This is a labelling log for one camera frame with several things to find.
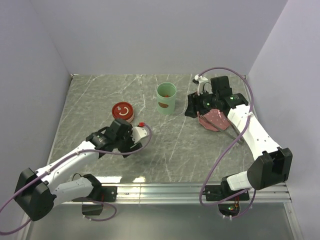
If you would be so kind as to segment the cream pink bowl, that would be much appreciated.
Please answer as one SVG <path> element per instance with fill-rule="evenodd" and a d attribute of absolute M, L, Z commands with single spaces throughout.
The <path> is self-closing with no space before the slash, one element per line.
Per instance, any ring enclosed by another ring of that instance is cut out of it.
<path fill-rule="evenodd" d="M 112 115 L 114 119 L 123 119 L 127 121 L 128 123 L 131 123 L 134 119 L 134 113 L 129 112 L 126 115 L 120 114 L 120 113 L 115 113 Z"/>

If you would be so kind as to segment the red round lid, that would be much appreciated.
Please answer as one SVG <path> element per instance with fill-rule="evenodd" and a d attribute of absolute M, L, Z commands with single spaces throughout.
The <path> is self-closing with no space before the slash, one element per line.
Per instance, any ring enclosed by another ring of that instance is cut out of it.
<path fill-rule="evenodd" d="M 133 109 L 133 106 L 126 101 L 121 101 L 116 103 L 111 110 L 112 115 L 113 114 L 126 115 L 129 112 L 134 113 L 134 109 Z"/>

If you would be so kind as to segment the green tin canister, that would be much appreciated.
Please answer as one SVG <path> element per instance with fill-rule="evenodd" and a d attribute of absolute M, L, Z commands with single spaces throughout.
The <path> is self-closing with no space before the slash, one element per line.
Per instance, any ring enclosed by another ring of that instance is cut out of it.
<path fill-rule="evenodd" d="M 175 111 L 177 88 L 171 82 L 163 82 L 156 89 L 156 108 L 160 114 L 171 115 Z"/>

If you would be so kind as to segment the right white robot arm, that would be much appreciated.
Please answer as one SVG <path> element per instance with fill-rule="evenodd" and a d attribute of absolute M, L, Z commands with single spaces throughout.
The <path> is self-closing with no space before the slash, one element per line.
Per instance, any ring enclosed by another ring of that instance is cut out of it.
<path fill-rule="evenodd" d="M 241 190 L 261 190 L 286 182 L 293 159 L 291 150 L 282 148 L 270 137 L 251 111 L 247 99 L 241 93 L 233 93 L 229 78 L 225 75 L 207 79 L 196 75 L 193 82 L 197 91 L 187 96 L 185 116 L 203 117 L 211 110 L 219 111 L 242 134 L 254 159 L 248 170 L 224 177 L 215 194 L 232 200 Z"/>

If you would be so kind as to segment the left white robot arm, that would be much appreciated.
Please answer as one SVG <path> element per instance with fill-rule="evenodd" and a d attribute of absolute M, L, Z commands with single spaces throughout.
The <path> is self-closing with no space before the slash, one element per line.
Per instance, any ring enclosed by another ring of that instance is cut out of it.
<path fill-rule="evenodd" d="M 132 126 L 126 120 L 115 119 L 110 126 L 91 133 L 74 150 L 55 162 L 35 171 L 30 168 L 22 171 L 14 200 L 32 221 L 42 219 L 54 207 L 72 200 L 105 201 L 107 197 L 102 184 L 92 174 L 70 182 L 66 181 L 67 178 L 104 155 L 116 154 L 126 158 L 141 151 L 144 138 L 151 138 L 151 129 L 145 123 Z"/>

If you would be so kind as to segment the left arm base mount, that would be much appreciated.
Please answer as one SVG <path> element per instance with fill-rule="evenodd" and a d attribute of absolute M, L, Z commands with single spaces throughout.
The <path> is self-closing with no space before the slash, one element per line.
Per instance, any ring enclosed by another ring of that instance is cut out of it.
<path fill-rule="evenodd" d="M 74 198 L 72 202 L 81 203 L 82 214 L 91 221 L 101 222 L 103 219 L 93 217 L 100 216 L 103 210 L 113 210 L 112 215 L 104 219 L 106 221 L 117 214 L 117 208 L 113 205 L 117 199 L 117 191 L 116 186 L 96 186 L 89 196 Z"/>

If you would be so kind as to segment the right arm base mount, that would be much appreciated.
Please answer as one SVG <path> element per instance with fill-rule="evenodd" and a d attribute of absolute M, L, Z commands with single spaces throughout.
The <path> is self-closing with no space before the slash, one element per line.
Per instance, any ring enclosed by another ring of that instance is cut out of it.
<path fill-rule="evenodd" d="M 228 185 L 206 185 L 202 191 L 202 195 L 205 196 L 207 202 L 219 202 L 227 198 L 227 201 L 231 203 L 219 203 L 217 205 L 219 214 L 229 219 L 237 218 L 241 215 L 241 201 L 249 201 L 250 195 L 248 190 L 236 190 L 233 191 Z"/>

